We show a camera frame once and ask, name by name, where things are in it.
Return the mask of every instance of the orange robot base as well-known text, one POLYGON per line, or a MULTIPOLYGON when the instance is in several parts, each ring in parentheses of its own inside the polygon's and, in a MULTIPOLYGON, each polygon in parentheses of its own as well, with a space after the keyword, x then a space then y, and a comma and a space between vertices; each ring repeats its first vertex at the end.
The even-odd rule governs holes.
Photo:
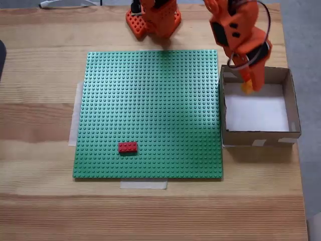
MULTIPOLYGON (((178 25, 181 23, 181 12, 177 9, 176 12, 174 13, 174 28, 171 29, 166 35, 164 36, 159 36, 159 37, 164 37, 164 38, 169 38, 175 29, 178 27, 178 25)), ((136 38, 141 39, 144 37, 146 34, 149 33, 155 33, 157 34, 157 29, 156 28, 151 28, 147 26, 146 21, 144 20, 143 16, 132 16, 131 15, 131 10, 129 10, 126 13, 126 21, 136 36, 136 38)))

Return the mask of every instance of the white cable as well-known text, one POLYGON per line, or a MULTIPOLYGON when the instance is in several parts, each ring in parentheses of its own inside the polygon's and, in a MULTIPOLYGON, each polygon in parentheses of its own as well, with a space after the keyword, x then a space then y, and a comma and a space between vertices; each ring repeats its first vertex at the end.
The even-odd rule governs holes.
MULTIPOLYGON (((55 2, 61 2, 61 1, 63 1, 63 0, 44 1, 44 2, 40 3, 39 5, 40 5, 40 7, 42 7, 42 8, 47 8, 47 7, 49 7, 50 4, 55 3, 55 2)), ((87 3, 89 3, 89 4, 92 4, 93 6, 98 6, 98 4, 96 4, 96 3, 94 3, 94 2, 92 2, 92 1, 90 1, 90 0, 81 0, 81 1, 87 2, 87 3)))

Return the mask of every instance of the red lego brick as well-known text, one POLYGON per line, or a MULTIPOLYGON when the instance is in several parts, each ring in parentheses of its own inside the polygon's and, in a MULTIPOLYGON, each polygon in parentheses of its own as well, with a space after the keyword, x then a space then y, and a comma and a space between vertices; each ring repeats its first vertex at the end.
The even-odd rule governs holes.
POLYGON ((119 153, 137 152, 137 142, 118 143, 119 153))

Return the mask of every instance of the orange 3d printed part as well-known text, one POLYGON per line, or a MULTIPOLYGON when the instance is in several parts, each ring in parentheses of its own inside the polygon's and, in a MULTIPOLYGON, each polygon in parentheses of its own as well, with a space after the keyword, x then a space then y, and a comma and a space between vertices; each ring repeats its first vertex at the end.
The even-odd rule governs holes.
POLYGON ((218 45, 229 57, 227 65, 238 70, 244 80, 243 91, 259 91, 264 84, 264 65, 269 59, 272 44, 267 39, 271 25, 270 13, 265 4, 257 0, 204 0, 213 14, 210 24, 218 45), (265 33, 255 27, 258 4, 268 15, 265 33))
POLYGON ((137 38, 155 33, 169 38, 181 22, 176 0, 134 0, 126 21, 137 38))

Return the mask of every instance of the white tape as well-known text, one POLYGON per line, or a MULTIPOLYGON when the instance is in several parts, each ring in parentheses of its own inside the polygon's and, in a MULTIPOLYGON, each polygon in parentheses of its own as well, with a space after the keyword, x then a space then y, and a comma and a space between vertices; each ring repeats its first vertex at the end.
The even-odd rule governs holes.
POLYGON ((296 132, 295 123, 291 122, 291 131, 296 132))
POLYGON ((224 145, 224 144, 222 143, 222 147, 225 148, 225 147, 237 147, 237 146, 234 146, 234 145, 224 145))
POLYGON ((285 142, 285 143, 296 143, 295 138, 280 138, 278 142, 285 142))
POLYGON ((266 140, 254 140, 252 143, 253 147, 263 147, 266 140))
POLYGON ((82 100, 82 90, 83 90, 84 82, 80 82, 77 84, 76 95, 75 95, 75 103, 74 110, 72 113, 70 133, 69 133, 69 146, 75 147, 77 144, 78 137, 78 126, 79 126, 79 117, 80 117, 80 107, 82 100))
POLYGON ((166 189, 167 178, 122 178, 120 188, 166 189))

